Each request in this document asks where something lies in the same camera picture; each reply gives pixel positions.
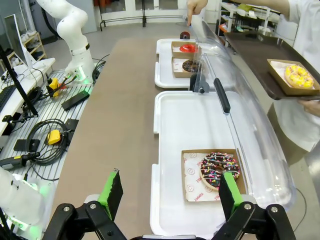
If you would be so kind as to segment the person's right hand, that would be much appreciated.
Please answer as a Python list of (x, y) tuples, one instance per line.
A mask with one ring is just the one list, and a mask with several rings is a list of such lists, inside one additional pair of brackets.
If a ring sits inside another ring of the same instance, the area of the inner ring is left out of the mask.
[(208, 0), (188, 0), (187, 1), (187, 26), (191, 25), (193, 15), (199, 15), (208, 4)]

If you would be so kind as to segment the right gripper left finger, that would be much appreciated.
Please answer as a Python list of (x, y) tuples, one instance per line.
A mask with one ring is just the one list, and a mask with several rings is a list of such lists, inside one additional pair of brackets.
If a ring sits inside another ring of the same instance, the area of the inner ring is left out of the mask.
[(115, 223), (123, 196), (120, 171), (112, 171), (98, 200), (75, 207), (58, 205), (43, 235), (44, 240), (81, 240), (86, 233), (95, 233), (100, 240), (125, 240)]

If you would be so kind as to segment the person's left hand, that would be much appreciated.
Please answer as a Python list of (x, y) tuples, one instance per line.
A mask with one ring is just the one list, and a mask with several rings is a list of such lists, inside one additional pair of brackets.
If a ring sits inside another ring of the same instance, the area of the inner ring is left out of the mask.
[(318, 100), (298, 100), (298, 103), (303, 106), (305, 112), (320, 116), (320, 102)]

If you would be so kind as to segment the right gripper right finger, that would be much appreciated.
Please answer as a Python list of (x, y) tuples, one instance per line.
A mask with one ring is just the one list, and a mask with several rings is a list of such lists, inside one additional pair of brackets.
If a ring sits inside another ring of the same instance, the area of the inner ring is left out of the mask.
[(296, 239), (284, 207), (270, 204), (261, 208), (243, 200), (231, 173), (222, 174), (218, 193), (225, 223), (214, 234), (214, 240), (240, 240), (245, 234), (252, 234), (258, 240)]

